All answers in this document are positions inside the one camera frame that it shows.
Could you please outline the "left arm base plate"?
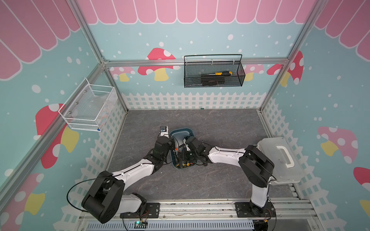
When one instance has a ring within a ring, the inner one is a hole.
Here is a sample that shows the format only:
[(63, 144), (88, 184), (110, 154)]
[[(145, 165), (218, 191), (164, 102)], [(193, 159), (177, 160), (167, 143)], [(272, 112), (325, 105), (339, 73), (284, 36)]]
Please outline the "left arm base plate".
[(160, 203), (144, 203), (136, 212), (121, 213), (120, 218), (158, 218), (160, 212)]

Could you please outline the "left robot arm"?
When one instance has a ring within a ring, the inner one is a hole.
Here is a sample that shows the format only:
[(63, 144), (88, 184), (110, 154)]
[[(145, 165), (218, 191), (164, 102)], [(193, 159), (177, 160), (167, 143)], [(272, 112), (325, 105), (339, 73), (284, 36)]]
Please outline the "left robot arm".
[(157, 172), (174, 148), (173, 139), (160, 136), (155, 146), (138, 163), (113, 173), (103, 171), (92, 183), (82, 200), (82, 207), (100, 223), (110, 221), (116, 214), (142, 217), (146, 214), (147, 200), (137, 193), (124, 195), (124, 191), (137, 181)]

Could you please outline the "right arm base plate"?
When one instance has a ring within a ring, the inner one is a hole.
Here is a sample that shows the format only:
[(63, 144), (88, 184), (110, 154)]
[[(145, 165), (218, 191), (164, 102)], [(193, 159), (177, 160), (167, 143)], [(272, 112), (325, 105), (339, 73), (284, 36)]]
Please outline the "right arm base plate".
[(276, 209), (271, 202), (267, 202), (263, 208), (252, 202), (235, 202), (238, 218), (272, 218), (276, 216)]

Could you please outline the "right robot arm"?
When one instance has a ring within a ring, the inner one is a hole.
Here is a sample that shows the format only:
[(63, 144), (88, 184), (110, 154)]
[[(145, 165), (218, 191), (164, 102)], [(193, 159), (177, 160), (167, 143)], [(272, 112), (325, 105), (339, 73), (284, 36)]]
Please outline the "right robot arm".
[(274, 163), (257, 146), (248, 145), (245, 149), (226, 149), (199, 141), (195, 137), (185, 140), (190, 153), (200, 161), (223, 163), (240, 167), (252, 184), (250, 208), (264, 212), (268, 202), (269, 184), (273, 176)]

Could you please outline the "teal plastic storage box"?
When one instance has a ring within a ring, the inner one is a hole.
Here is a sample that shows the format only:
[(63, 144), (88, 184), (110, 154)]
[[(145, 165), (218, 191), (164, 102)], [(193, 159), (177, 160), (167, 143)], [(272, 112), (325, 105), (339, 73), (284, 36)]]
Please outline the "teal plastic storage box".
[(195, 136), (193, 130), (189, 128), (182, 128), (174, 130), (170, 133), (170, 136), (175, 141), (175, 149), (171, 150), (172, 164), (175, 168), (179, 169), (176, 165), (179, 161), (191, 161), (189, 157), (190, 149), (186, 146), (185, 141), (191, 136)]

